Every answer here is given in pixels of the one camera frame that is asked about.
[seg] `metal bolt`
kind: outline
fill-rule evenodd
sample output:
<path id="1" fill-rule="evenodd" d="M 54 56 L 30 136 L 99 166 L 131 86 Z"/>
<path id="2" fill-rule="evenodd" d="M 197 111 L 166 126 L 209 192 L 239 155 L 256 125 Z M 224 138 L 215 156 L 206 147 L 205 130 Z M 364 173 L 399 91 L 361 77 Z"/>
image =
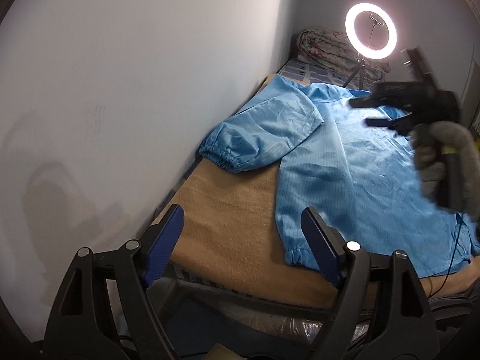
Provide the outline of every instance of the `metal bolt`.
<path id="1" fill-rule="evenodd" d="M 346 247 L 348 247 L 351 251 L 359 251 L 360 250 L 360 244 L 355 241 L 348 241 L 346 243 Z"/>
<path id="2" fill-rule="evenodd" d="M 397 256 L 399 259 L 402 259 L 402 260 L 407 258 L 407 254 L 400 249 L 395 251 L 395 256 Z"/>
<path id="3" fill-rule="evenodd" d="M 78 257 L 85 257 L 89 253 L 90 249 L 88 249 L 87 247 L 81 247 L 80 249 L 78 249 L 77 255 Z"/>
<path id="4" fill-rule="evenodd" d="M 137 249 L 140 246 L 140 243 L 136 239 L 131 239 L 125 244 L 125 247 L 132 251 L 133 249 Z"/>

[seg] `ring light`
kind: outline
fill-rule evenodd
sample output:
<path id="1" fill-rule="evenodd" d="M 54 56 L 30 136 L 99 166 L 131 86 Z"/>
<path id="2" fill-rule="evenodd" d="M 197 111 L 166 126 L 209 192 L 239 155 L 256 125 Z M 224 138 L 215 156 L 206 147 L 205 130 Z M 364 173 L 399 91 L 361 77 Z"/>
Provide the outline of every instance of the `ring light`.
<path id="1" fill-rule="evenodd" d="M 380 16 L 382 20 L 385 22 L 387 29 L 388 29 L 388 42 L 386 46 L 381 50 L 372 50 L 362 44 L 355 33 L 355 19 L 359 14 L 362 12 L 373 12 Z M 392 54 L 395 46 L 397 45 L 397 30 L 395 29 L 395 25 L 393 24 L 392 19 L 387 13 L 373 4 L 368 3 L 361 3 L 354 5 L 350 8 L 349 12 L 346 14 L 345 18 L 345 29 L 346 35 L 349 37 L 350 42 L 352 43 L 353 47 L 363 56 L 371 59 L 383 59 L 388 57 Z"/>

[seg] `black cable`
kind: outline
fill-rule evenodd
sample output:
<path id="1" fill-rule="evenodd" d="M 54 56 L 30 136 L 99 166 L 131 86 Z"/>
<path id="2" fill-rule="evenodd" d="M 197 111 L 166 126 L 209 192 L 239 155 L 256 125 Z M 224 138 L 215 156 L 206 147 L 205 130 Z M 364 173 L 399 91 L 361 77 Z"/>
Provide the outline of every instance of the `black cable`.
<path id="1" fill-rule="evenodd" d="M 457 240 L 455 241 L 455 247 L 453 249 L 452 259 L 450 261 L 450 266 L 448 267 L 448 271 L 447 271 L 447 275 L 445 276 L 445 280 L 443 281 L 442 285 L 440 286 L 440 288 L 438 290 L 436 290 L 433 294 L 428 295 L 427 299 L 430 299 L 433 295 L 438 294 L 442 290 L 443 286 L 447 282 L 448 275 L 450 275 L 450 270 L 452 269 L 452 265 L 453 265 L 453 258 L 455 257 L 455 252 L 457 251 L 458 239 L 460 238 L 460 231 L 462 230 L 462 225 L 464 223 L 463 222 L 463 214 L 461 216 L 461 219 L 462 219 L 462 222 L 460 223 L 460 227 L 458 228 Z"/>
<path id="2" fill-rule="evenodd" d="M 134 339 L 131 338 L 129 335 L 119 335 L 118 338 L 119 338 L 121 341 L 134 342 Z"/>
<path id="3" fill-rule="evenodd" d="M 183 355 L 180 356 L 181 359 L 187 359 L 189 357 L 195 357 L 195 356 L 201 356 L 201 355 L 206 355 L 208 352 L 198 352 L 198 353 L 191 353 L 189 355 Z"/>

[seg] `bed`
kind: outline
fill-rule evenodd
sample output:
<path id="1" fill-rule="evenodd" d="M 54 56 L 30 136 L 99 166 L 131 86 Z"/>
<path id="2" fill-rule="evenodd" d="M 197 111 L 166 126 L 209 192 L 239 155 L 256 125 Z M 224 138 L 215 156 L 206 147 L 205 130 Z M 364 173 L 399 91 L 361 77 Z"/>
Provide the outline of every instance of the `bed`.
<path id="1" fill-rule="evenodd" d="M 305 85 L 312 82 L 338 85 L 346 79 L 294 59 L 279 74 Z M 262 88 L 273 76 L 267 78 Z M 337 293 L 335 288 L 317 271 L 285 264 L 284 247 L 274 218 L 278 169 L 277 162 L 262 169 L 231 174 L 207 159 L 199 159 L 183 184 L 170 194 L 173 197 L 153 223 L 158 223 L 171 204 L 179 204 L 185 210 L 185 226 L 171 256 L 173 263 L 252 297 L 328 308 Z M 451 274 L 437 296 L 466 290 L 479 276 L 477 258 Z M 425 293 L 438 289 L 444 278 L 423 278 Z M 371 287 L 367 304 L 373 299 Z"/>

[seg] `blue gripper pad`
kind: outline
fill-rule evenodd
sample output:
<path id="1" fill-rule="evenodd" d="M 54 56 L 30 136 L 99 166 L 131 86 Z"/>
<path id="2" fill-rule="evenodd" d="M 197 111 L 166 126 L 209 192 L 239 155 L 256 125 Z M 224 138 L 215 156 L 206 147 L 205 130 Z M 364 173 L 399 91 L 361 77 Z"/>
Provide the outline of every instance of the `blue gripper pad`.
<path id="1" fill-rule="evenodd" d="M 301 229 L 320 273 L 326 281 L 339 287 L 344 280 L 340 269 L 340 255 L 344 255 L 341 235 L 322 220 L 314 207 L 302 211 Z"/>
<path id="2" fill-rule="evenodd" d="M 183 229 L 183 208 L 172 204 L 158 225 L 148 227 L 140 238 L 141 259 L 145 272 L 141 276 L 143 284 L 150 287 L 162 276 L 169 258 Z"/>

